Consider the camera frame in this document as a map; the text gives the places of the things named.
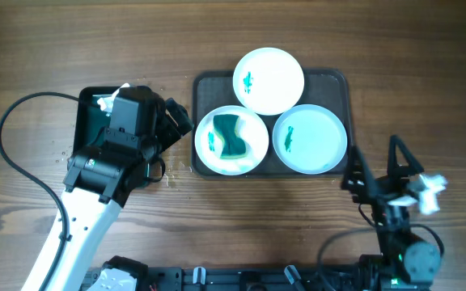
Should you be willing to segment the green yellow sponge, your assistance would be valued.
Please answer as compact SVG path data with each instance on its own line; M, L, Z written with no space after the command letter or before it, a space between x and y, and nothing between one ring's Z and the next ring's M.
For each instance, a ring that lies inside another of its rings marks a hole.
M247 154L246 142L239 136L239 122L239 116L233 114L213 118L214 131L222 141L221 159L237 159Z

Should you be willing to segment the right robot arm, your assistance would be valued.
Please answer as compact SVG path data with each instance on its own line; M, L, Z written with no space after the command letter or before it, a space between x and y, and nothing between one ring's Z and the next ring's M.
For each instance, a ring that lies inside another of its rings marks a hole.
M371 207L363 218L376 232L378 255L362 255L362 290L427 290L444 256L442 239L429 227L410 221L409 207L431 215L440 210L438 195L447 187L442 175L428 175L397 136L390 137L387 174L375 178L357 146L348 153L341 188L355 204Z

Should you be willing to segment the white plate top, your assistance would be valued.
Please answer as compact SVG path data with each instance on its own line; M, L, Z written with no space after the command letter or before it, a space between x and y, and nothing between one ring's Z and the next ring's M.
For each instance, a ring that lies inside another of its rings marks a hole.
M239 102L262 116L291 109L304 91L304 72L297 60L279 48L258 48L235 67L232 87Z

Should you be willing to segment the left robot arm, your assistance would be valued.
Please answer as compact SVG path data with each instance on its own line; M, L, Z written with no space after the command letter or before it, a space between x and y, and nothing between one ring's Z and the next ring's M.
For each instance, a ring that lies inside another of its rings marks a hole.
M129 194L156 182L150 167L162 152L193 130L186 108L147 86L107 87L87 102L95 112L79 114L61 194L64 209L24 283L26 290L76 290Z

